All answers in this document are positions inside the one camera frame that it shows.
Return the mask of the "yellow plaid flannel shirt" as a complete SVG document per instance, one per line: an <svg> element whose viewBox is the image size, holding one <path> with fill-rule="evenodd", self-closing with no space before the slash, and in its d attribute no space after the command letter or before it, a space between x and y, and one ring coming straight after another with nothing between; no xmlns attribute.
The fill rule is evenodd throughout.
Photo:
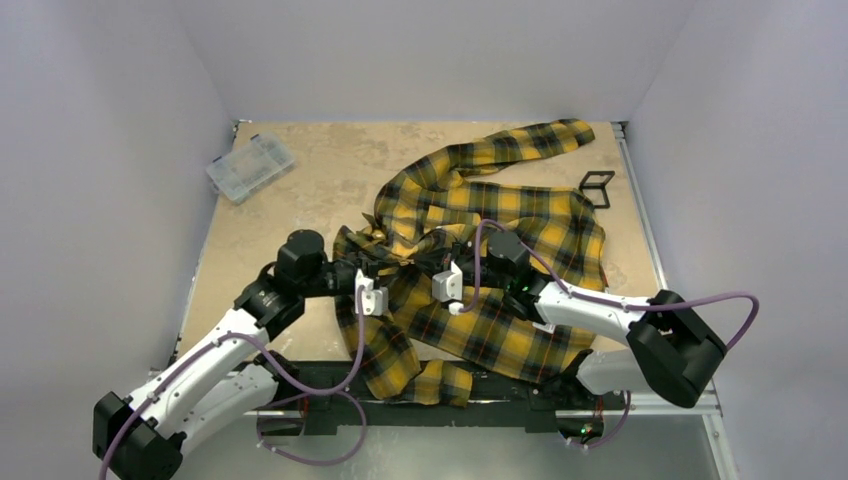
<svg viewBox="0 0 848 480"><path fill-rule="evenodd" d="M592 344L588 331L558 327L545 332L516 317L502 291L485 287L480 276L463 289L468 311L453 315L432 297L424 264L452 248L480 259L473 242L505 227L535 252L533 269L604 290L605 232L585 195L567 187L490 181L511 166L558 157L594 139L587 122L558 119L444 146L381 187L364 228L340 228L334 259L364 256L388 275L385 314L359 319L352 296L334 300L346 346L360 357L359 374L372 395L423 405L463 407L469 402L470 372L443 360L422 361L417 343L531 383L559 374Z"/></svg>

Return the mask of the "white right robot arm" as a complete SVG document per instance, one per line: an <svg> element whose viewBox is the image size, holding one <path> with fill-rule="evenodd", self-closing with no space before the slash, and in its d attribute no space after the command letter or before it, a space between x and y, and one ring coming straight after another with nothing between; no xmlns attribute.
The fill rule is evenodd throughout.
<svg viewBox="0 0 848 480"><path fill-rule="evenodd" d="M682 297L660 290L652 297L615 296L570 284L510 231L496 231L479 254L455 244L416 255L432 280L432 295L453 314L464 287L499 290L503 304L538 330L587 330L622 344L612 352L581 353L561 381L564 399L584 407L614 390L652 392L672 405L693 407L725 359L728 347Z"/></svg>

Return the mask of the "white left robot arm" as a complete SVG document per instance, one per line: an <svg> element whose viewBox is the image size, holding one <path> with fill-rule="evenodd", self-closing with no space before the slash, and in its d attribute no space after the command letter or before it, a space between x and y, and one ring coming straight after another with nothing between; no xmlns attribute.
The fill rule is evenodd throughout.
<svg viewBox="0 0 848 480"><path fill-rule="evenodd" d="M327 257L316 231L298 230L278 249L211 330L183 356L131 393L105 394L94 406L92 449L101 479L170 479L200 443L255 408L303 406L311 397L348 398L364 362L357 338L347 373L310 386L302 369L269 344L300 319L309 298L354 302L357 326L384 312L384 263L364 254Z"/></svg>

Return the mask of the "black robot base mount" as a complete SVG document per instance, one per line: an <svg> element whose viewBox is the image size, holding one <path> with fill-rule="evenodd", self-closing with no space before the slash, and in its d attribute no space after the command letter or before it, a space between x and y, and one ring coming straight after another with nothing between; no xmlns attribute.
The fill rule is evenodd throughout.
<svg viewBox="0 0 848 480"><path fill-rule="evenodd" d="M434 360L400 394L377 398L358 374L338 394L297 399L297 389L278 373L272 396L278 409L293 412L286 435L334 435L342 426L521 428L559 433L592 443L605 430L604 415L624 409L622 394L597 395L569 372L539 384L512 379L467 362Z"/></svg>

